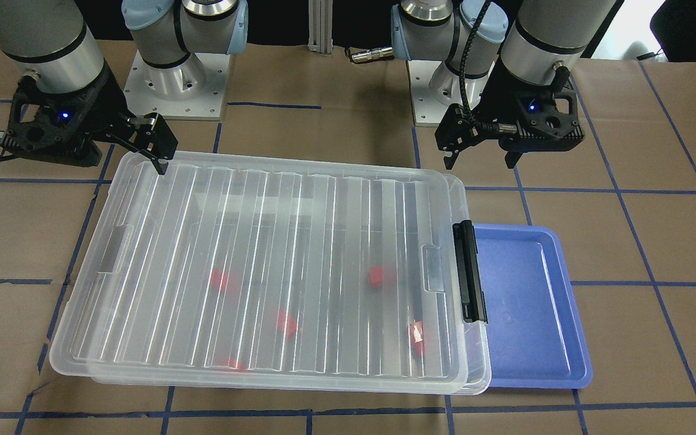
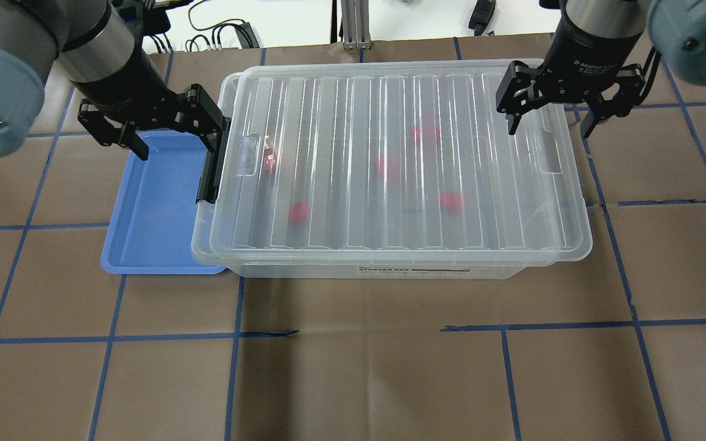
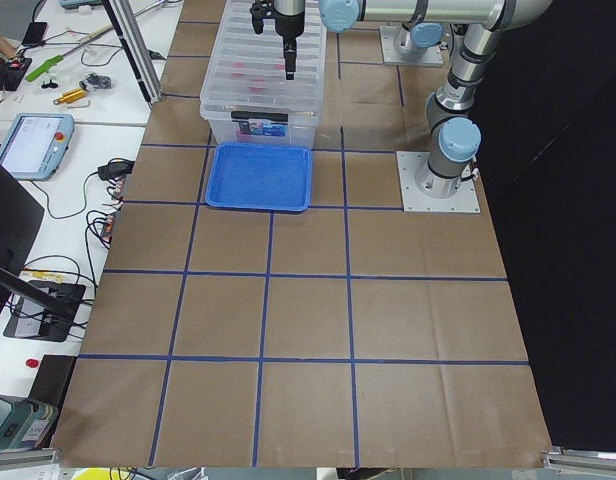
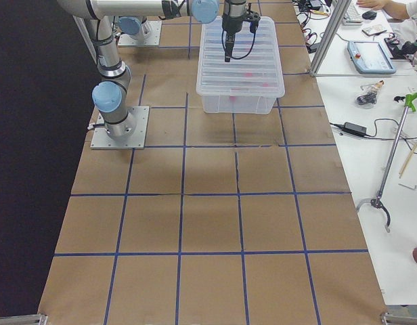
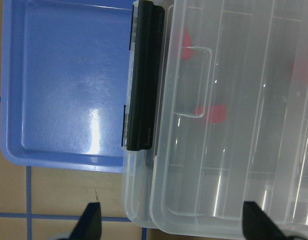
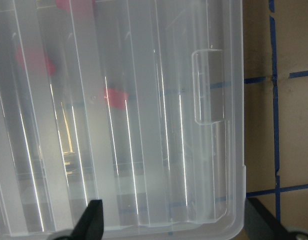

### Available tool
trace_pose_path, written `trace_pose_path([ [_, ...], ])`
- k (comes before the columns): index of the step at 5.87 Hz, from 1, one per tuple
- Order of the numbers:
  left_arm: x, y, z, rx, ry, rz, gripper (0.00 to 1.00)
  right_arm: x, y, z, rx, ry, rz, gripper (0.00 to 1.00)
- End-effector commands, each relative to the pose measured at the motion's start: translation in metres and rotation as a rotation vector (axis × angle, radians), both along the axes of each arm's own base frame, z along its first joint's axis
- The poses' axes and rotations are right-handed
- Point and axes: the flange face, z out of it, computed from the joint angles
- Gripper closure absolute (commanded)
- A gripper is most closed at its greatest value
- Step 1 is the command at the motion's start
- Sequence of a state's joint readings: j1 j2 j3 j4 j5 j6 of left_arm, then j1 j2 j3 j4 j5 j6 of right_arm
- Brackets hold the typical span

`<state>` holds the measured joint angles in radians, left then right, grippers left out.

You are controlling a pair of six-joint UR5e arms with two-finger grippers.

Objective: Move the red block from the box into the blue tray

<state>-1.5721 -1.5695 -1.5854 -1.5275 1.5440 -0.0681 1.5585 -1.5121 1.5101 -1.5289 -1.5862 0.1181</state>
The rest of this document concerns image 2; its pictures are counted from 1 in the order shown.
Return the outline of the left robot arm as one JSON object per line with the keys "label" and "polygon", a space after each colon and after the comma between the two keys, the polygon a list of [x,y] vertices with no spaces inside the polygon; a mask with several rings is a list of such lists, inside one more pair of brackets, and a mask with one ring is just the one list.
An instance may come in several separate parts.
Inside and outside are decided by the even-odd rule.
{"label": "left robot arm", "polygon": [[78,121],[99,145],[143,161],[139,133],[171,129],[223,154],[228,122],[199,84],[176,93],[142,48],[184,1],[0,1],[0,158],[25,142],[54,67],[84,95]]}

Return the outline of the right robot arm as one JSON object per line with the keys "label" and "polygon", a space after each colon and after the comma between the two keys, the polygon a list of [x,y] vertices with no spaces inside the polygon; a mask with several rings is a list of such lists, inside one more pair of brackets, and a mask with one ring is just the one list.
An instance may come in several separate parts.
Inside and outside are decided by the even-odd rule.
{"label": "right robot arm", "polygon": [[496,111],[515,135],[524,115],[547,104],[586,104],[580,133],[628,116],[644,103],[666,62],[681,80],[706,87],[706,1],[541,1],[560,20],[537,67],[512,61]]}

